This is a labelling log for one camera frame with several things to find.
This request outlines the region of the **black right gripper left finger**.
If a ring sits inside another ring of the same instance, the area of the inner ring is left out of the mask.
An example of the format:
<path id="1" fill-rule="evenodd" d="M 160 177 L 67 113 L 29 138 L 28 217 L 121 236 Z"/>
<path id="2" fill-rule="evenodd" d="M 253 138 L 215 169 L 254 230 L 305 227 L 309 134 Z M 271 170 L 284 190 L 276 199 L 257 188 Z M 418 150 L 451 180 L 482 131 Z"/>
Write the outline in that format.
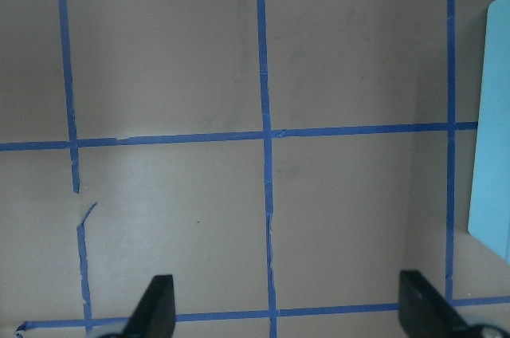
<path id="1" fill-rule="evenodd" d="M 136 305 L 122 337 L 171 338 L 175 331 L 175 290 L 173 276 L 156 275 Z"/>

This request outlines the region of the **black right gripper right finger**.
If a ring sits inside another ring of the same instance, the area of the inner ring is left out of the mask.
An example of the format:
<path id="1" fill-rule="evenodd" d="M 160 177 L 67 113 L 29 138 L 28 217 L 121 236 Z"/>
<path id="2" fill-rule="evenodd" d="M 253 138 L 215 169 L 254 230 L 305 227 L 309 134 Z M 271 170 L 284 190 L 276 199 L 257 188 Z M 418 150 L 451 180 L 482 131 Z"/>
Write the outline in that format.
<path id="1" fill-rule="evenodd" d="M 469 325 L 418 270 L 399 274 L 398 321 L 408 337 L 469 336 Z"/>

